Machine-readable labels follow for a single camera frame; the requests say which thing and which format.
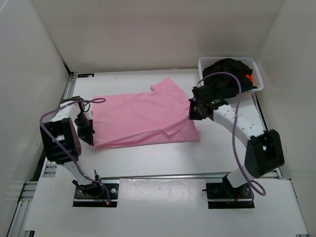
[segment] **orange object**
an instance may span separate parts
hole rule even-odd
[[[248,79],[251,81],[251,83],[253,84],[253,76],[252,75],[246,75],[246,77],[248,77]]]

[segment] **pink shirt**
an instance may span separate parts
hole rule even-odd
[[[93,104],[95,147],[200,140],[200,131],[189,120],[190,103],[183,90],[170,78],[151,89],[150,93],[101,96],[107,101]]]

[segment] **black cloth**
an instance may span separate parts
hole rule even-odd
[[[231,58],[222,59],[213,65],[205,68],[203,78],[211,73],[227,72],[235,75],[241,85],[241,91],[245,92],[254,88],[250,79],[246,75],[252,74],[252,69],[241,61]],[[204,80],[204,85],[209,86],[210,93],[213,99],[227,99],[238,95],[238,84],[234,78],[229,75],[215,75]]]

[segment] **laundry basket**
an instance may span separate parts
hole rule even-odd
[[[235,59],[238,61],[241,61],[242,63],[244,63],[245,65],[247,65],[248,67],[250,67],[253,72],[252,72],[252,76],[253,76],[253,85],[257,87],[257,89],[251,89],[249,91],[244,92],[243,94],[252,94],[253,92],[259,91],[263,89],[263,81],[262,81],[262,77],[260,75],[258,66],[255,62],[255,60],[253,60],[252,58],[246,58],[246,57],[201,57],[198,60],[198,73],[199,73],[199,78],[203,79],[203,71],[205,68],[213,65],[214,63],[216,63],[217,61],[224,59],[224,58],[231,58],[231,59]]]

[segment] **white wall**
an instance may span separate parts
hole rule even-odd
[[[316,1],[286,0],[256,61],[265,84],[258,93],[263,113],[281,134],[282,171],[316,235]]]
[[[284,0],[32,0],[71,71],[196,68],[253,57]]]
[[[0,0],[0,236],[42,152],[39,119],[68,74],[30,0]]]

